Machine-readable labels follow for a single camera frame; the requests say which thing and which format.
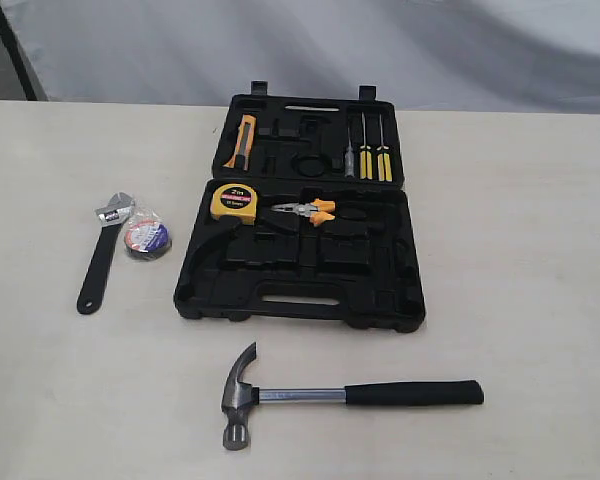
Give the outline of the black electrical tape roll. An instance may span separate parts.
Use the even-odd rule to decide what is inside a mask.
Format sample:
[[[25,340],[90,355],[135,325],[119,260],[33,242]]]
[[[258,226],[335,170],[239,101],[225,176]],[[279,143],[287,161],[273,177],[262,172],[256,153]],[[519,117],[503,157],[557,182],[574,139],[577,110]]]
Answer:
[[[154,210],[136,204],[124,224],[123,243],[129,257],[153,261],[170,250],[172,237],[163,219]]]

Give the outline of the claw hammer black grip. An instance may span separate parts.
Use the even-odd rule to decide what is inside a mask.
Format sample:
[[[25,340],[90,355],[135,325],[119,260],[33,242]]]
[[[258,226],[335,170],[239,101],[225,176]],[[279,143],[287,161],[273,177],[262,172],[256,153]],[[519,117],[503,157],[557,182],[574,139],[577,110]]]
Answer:
[[[257,358],[257,344],[249,344],[229,370],[221,399],[227,423],[222,444],[228,451],[249,446],[248,417],[267,403],[334,403],[357,407],[437,407],[482,405],[484,391],[476,380],[403,381],[346,385],[340,388],[263,389],[243,380]]]

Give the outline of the adjustable wrench black handle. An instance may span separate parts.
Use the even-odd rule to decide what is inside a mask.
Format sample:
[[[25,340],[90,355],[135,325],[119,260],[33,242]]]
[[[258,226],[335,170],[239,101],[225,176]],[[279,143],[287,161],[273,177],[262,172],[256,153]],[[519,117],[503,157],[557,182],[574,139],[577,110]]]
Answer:
[[[76,308],[82,315],[93,314],[102,305],[116,241],[134,205],[130,195],[117,192],[106,206],[95,210],[101,231],[77,298]]]

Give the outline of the black plastic tool case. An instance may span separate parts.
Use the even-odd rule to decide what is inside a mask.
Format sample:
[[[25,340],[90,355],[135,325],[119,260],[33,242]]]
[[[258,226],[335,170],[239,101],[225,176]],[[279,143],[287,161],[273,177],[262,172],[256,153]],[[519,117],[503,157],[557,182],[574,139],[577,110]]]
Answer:
[[[253,316],[342,321],[358,328],[417,330],[426,315],[416,246],[391,103],[371,85],[356,99],[273,96],[264,82],[229,105],[174,292],[186,319]],[[361,114],[366,116],[371,180],[360,178]],[[256,117],[249,168],[224,168],[243,115]],[[384,119],[393,181],[378,180],[379,116]],[[345,176],[350,127],[355,176]],[[253,226],[210,214],[227,183],[258,195]],[[276,204],[336,202],[335,219],[271,210]]]

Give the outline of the yellow tape measure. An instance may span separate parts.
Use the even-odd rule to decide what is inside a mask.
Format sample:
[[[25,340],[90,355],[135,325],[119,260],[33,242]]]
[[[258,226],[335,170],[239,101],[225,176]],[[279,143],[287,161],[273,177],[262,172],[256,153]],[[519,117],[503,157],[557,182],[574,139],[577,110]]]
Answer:
[[[238,218],[242,224],[253,226],[257,216],[258,195],[245,184],[227,183],[218,187],[210,204],[211,217],[219,221],[222,217]]]

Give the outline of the yellow screwdriver left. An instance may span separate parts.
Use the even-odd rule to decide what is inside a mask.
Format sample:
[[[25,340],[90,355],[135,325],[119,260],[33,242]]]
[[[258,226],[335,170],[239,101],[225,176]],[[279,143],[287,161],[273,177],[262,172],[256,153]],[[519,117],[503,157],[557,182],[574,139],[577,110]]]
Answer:
[[[372,176],[372,157],[370,146],[367,143],[367,129],[366,129],[366,116],[364,113],[361,114],[361,127],[362,127],[362,143],[360,146],[360,178],[365,180],[371,180]]]

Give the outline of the yellow screwdriver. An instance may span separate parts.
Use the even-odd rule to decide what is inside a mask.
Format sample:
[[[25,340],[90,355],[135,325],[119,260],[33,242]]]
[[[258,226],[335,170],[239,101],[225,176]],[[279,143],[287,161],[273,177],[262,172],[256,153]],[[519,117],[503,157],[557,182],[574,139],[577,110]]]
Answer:
[[[391,168],[391,157],[389,147],[385,144],[384,138],[384,119],[383,116],[379,116],[379,135],[380,143],[377,149],[377,168],[378,168],[378,180],[383,182],[392,182],[392,168]]]
[[[370,146],[367,143],[367,129],[366,129],[366,116],[364,113],[361,114],[361,127],[362,127],[362,143],[360,146],[360,178],[365,180],[371,180],[372,176],[372,157]]]

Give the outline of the yellow screwdriver right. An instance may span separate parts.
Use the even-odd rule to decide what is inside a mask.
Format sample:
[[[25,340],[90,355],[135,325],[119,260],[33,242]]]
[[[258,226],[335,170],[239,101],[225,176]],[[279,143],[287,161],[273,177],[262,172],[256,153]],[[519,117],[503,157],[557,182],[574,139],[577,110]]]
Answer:
[[[377,149],[377,168],[378,168],[378,180],[383,182],[392,182],[392,168],[391,168],[391,157],[389,147],[385,144],[384,138],[384,119],[383,116],[379,116],[379,135],[380,143]]]

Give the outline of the orange utility knife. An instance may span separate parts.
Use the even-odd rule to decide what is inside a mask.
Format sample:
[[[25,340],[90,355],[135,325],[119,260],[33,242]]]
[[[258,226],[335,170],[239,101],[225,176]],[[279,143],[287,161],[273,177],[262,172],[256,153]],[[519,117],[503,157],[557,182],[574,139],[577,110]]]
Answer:
[[[234,169],[242,167],[243,170],[248,170],[251,149],[255,137],[255,127],[256,117],[254,115],[245,114],[242,116],[234,152],[230,159],[223,164],[224,168]]]

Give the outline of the black backdrop stand pole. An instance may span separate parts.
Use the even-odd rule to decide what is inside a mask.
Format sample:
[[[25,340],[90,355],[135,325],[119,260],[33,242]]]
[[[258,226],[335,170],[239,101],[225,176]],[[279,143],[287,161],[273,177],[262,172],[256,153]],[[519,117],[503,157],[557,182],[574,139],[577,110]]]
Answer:
[[[16,38],[16,35],[11,28],[9,21],[4,13],[0,5],[0,41],[5,48],[10,62],[14,68],[15,74],[19,81],[19,84],[23,90],[25,98],[27,101],[38,101],[39,97],[36,94],[33,82],[29,73],[27,71],[27,67],[25,65],[25,61],[23,55],[20,51],[19,42]]]

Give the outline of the orange handled pliers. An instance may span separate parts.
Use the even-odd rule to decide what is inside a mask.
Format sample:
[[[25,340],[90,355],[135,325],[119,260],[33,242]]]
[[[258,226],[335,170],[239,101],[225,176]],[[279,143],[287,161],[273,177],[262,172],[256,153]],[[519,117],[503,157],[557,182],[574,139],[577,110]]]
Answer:
[[[335,219],[336,202],[332,200],[314,199],[308,203],[283,203],[276,204],[271,210],[279,213],[294,214],[305,217],[314,227],[319,227],[327,221]]]

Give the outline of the clear handled tester screwdriver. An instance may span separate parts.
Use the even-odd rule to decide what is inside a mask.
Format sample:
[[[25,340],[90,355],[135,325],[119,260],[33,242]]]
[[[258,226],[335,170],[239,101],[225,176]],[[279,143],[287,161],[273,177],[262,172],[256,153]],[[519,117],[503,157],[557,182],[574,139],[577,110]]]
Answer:
[[[353,178],[355,176],[354,160],[355,158],[351,141],[350,127],[347,127],[347,147],[344,155],[345,176],[347,178]]]

